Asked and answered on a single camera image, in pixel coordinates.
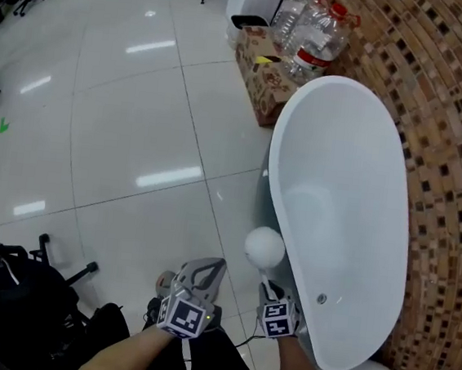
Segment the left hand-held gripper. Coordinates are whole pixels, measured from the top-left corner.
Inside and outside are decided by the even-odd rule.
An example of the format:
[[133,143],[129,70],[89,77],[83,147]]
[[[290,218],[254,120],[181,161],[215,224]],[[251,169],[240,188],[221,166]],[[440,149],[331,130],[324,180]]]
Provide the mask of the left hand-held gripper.
[[[219,257],[187,261],[175,281],[202,301],[214,301],[226,267],[226,260]],[[170,294],[160,302],[157,327],[177,338],[194,339],[219,327],[221,314],[222,309],[215,304]]]

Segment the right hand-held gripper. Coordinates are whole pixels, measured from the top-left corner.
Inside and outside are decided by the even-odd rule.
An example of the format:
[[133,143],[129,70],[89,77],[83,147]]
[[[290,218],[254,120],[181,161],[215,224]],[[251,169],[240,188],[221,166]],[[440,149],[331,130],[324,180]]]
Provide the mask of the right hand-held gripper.
[[307,333],[307,326],[295,302],[285,301],[286,291],[273,280],[260,284],[260,326],[269,339],[298,337]]

